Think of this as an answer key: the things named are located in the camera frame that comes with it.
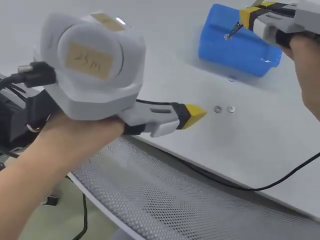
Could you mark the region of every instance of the floor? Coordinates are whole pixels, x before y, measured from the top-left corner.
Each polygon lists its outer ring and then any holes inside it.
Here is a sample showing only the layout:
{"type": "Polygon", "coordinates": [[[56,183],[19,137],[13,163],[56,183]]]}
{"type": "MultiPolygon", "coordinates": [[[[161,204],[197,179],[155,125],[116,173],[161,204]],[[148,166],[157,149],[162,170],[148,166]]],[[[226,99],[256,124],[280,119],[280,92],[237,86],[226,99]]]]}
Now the floor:
{"type": "MultiPolygon", "coordinates": [[[[83,228],[82,193],[68,179],[58,187],[58,206],[39,206],[19,240],[72,240],[83,228]]],[[[81,240],[111,240],[118,227],[87,199],[88,230],[81,240]]]]}

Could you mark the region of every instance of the gray mesh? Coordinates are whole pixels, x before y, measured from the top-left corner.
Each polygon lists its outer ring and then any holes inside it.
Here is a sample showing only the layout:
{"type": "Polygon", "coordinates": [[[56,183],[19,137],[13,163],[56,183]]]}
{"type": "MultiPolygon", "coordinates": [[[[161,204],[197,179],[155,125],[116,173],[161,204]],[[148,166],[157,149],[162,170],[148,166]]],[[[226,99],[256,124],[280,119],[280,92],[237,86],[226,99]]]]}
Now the gray mesh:
{"type": "Polygon", "coordinates": [[[255,193],[224,189],[149,148],[121,137],[74,171],[108,210],[145,239],[319,239],[318,223],[255,193]]]}

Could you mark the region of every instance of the blue plastic box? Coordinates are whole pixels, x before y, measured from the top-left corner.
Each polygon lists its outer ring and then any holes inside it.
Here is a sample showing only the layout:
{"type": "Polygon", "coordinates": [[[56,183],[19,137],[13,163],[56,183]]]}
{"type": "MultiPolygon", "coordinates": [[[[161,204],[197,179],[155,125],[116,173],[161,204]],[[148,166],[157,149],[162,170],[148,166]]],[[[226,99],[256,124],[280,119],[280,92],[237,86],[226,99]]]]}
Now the blue plastic box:
{"type": "Polygon", "coordinates": [[[282,50],[265,43],[244,27],[230,40],[225,40],[225,35],[238,21],[237,9],[214,4],[202,30],[199,58],[262,77],[279,65],[282,50]]]}

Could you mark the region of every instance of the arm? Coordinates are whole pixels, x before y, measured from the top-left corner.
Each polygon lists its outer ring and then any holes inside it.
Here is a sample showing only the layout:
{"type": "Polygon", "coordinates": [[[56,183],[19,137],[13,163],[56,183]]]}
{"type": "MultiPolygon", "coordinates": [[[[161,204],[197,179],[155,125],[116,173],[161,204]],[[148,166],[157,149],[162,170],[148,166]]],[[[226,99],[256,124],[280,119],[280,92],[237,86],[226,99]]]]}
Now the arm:
{"type": "Polygon", "coordinates": [[[117,118],[73,121],[61,114],[50,120],[34,143],[0,172],[0,238],[18,239],[52,187],[123,129],[117,118]]]}

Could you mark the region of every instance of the tabletop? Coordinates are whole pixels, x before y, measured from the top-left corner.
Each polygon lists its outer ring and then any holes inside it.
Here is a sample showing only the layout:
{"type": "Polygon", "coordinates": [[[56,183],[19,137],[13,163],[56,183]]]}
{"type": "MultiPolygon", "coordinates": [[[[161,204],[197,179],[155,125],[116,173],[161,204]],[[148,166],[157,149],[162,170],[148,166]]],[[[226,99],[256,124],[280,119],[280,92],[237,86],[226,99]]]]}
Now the tabletop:
{"type": "MultiPolygon", "coordinates": [[[[51,12],[118,15],[147,45],[139,98],[197,104],[208,110],[187,130],[139,139],[238,184],[268,185],[319,151],[320,124],[303,106],[292,61],[254,78],[199,60],[202,27],[214,3],[245,8],[252,0],[3,0],[0,73],[32,61],[33,46],[51,12]],[[230,81],[229,76],[236,76],[230,81]],[[222,113],[215,113],[216,106],[222,113]],[[228,107],[234,107],[233,113],[228,107]]],[[[264,195],[320,218],[320,161],[264,195]]]]}

